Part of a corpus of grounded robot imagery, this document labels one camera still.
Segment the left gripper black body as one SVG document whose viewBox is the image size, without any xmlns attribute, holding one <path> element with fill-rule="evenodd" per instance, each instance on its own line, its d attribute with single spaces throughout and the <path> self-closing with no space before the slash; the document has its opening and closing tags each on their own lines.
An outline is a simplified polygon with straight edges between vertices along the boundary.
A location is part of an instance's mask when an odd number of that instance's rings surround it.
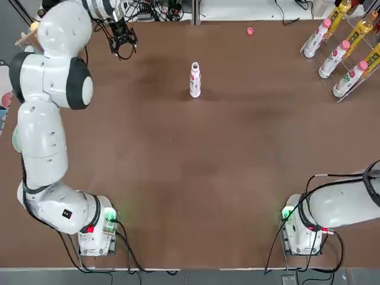
<svg viewBox="0 0 380 285">
<path fill-rule="evenodd" d="M 126 39 L 128 37 L 128 27 L 123 14 L 109 18 L 109 26 L 114 39 Z"/>
</svg>

